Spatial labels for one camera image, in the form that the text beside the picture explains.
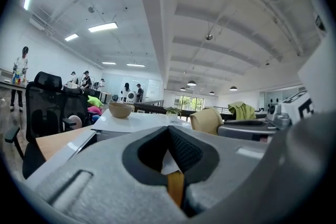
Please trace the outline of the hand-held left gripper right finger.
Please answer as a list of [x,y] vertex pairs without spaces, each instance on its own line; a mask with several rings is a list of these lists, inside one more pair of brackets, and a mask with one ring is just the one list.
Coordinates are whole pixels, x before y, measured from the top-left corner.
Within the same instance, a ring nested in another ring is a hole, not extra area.
[[184,174],[182,209],[189,216],[228,197],[250,175],[268,147],[265,143],[168,127],[169,151]]

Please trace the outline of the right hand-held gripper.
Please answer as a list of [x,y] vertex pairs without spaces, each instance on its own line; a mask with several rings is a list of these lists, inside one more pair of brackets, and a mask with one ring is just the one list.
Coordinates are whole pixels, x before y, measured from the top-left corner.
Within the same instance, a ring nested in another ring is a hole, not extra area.
[[219,136],[268,142],[276,133],[276,128],[284,130],[314,114],[314,106],[307,90],[277,104],[271,104],[266,119],[231,120],[217,128]]

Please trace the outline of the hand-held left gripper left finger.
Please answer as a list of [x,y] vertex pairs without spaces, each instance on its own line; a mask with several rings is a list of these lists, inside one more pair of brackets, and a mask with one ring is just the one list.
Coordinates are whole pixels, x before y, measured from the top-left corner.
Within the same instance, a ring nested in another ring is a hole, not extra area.
[[167,127],[154,127],[90,145],[47,175],[36,193],[57,213],[80,223],[180,223],[186,214],[167,179],[143,164],[139,148],[159,147]]

